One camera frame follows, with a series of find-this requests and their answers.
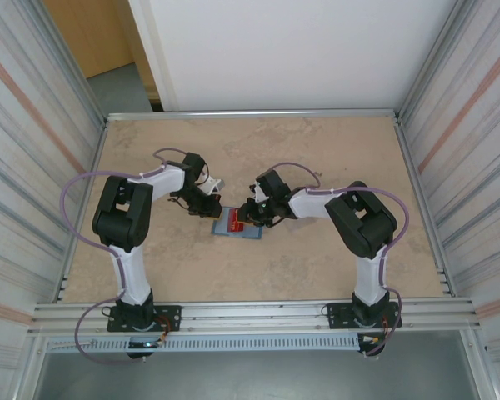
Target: wooden door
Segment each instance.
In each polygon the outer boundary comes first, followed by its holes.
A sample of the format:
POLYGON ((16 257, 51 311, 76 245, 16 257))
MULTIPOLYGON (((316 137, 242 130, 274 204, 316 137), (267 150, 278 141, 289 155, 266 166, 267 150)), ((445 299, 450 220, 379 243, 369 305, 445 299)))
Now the wooden door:
POLYGON ((86 78, 133 63, 113 0, 44 3, 86 78))

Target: mounting plate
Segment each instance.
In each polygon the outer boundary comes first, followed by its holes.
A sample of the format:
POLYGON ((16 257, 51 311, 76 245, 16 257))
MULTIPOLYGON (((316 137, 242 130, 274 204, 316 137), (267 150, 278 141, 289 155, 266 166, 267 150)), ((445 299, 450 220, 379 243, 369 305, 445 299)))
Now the mounting plate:
MULTIPOLYGON (((177 332, 180 330, 180 322, 182 321, 182 306, 153 306, 155 317, 163 315, 170 322, 170 331, 177 332)), ((108 332, 164 332, 164 327, 159 323, 153 323, 149 329, 137 330, 134 327, 126 325, 117 314, 117 306, 111 307, 109 319, 107 321, 108 332)))
MULTIPOLYGON (((353 312, 353 304, 351 302, 330 302, 326 304, 327 321, 330 329, 353 329, 353 328, 383 328, 383 321, 378 320, 374 324, 366 326, 362 325, 353 312)), ((387 324, 390 327, 394 325, 398 316, 398 303, 389 302, 383 316, 387 319, 387 324)), ((402 326, 402 319, 398 322, 397 327, 402 326)))

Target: red object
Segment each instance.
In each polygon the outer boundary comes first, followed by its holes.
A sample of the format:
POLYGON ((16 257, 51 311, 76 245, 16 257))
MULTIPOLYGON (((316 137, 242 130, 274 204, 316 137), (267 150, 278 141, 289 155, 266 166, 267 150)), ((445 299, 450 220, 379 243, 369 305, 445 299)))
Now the red object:
POLYGON ((242 232, 244 225, 237 220, 237 209, 231 208, 227 215, 227 231, 228 232, 242 232))

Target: beige marble surface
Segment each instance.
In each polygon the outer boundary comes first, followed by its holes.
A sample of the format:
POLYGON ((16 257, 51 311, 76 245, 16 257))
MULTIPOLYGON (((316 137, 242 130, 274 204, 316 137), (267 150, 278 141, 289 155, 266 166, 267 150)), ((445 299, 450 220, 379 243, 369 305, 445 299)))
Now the beige marble surface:
MULTIPOLYGON (((413 189, 388 117, 264 118, 112 122, 99 169, 129 173, 157 167, 161 147, 201 154, 223 178, 222 204, 237 206, 248 185, 274 163, 296 161, 321 175, 323 188, 363 180, 396 193, 411 210, 411 226, 389 253, 388 283, 405 297, 441 296, 438 275, 413 189)), ((177 153, 167 154, 180 161, 177 153)), ((291 186, 312 182, 295 167, 280 167, 291 186)), ((82 233, 97 240, 91 220, 105 177, 97 178, 82 233)), ((383 199, 403 221, 401 209, 383 199)), ((144 262, 158 301, 243 301, 349 298, 355 259, 328 220, 285 221, 261 240, 213 236, 212 221, 188 216, 159 199, 152 207, 144 262)), ((94 302, 117 292, 109 255, 80 242, 64 301, 94 302)))

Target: corrugated metal wall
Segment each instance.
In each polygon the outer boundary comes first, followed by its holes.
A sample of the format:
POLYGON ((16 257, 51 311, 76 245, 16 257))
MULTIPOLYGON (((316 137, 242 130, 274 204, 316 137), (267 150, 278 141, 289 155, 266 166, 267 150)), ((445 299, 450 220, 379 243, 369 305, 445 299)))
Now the corrugated metal wall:
POLYGON ((474 301, 500 376, 500 0, 474 4, 404 122, 455 289, 474 301))
MULTIPOLYGON (((0 398, 36 302, 52 301, 69 233, 62 186, 90 169, 103 120, 36 2, 0 1, 0 398)), ((84 187, 70 192, 72 216, 84 187)))

